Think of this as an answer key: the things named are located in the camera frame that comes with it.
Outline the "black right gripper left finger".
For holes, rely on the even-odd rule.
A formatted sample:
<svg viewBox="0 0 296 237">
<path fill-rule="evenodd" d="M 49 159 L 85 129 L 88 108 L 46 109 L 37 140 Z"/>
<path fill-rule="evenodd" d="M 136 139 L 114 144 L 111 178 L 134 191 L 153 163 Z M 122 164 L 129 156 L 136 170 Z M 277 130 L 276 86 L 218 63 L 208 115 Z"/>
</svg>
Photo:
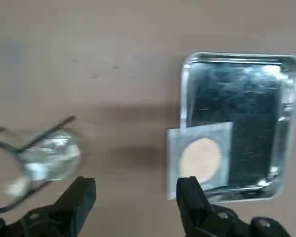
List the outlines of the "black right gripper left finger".
<svg viewBox="0 0 296 237">
<path fill-rule="evenodd" d="M 77 177 L 54 204 L 9 225 L 0 218 L 0 237 L 77 237 L 95 201 L 95 179 Z"/>
</svg>

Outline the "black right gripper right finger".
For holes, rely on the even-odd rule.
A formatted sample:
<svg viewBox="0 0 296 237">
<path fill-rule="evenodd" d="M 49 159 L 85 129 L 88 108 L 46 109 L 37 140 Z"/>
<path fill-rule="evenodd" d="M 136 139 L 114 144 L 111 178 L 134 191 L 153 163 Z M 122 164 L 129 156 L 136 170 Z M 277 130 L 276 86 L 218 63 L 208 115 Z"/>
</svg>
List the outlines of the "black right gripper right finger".
<svg viewBox="0 0 296 237">
<path fill-rule="evenodd" d="M 290 237 L 274 219 L 255 217 L 248 224 L 232 209 L 209 203 L 195 177 L 177 180 L 176 201 L 187 237 Z"/>
</svg>

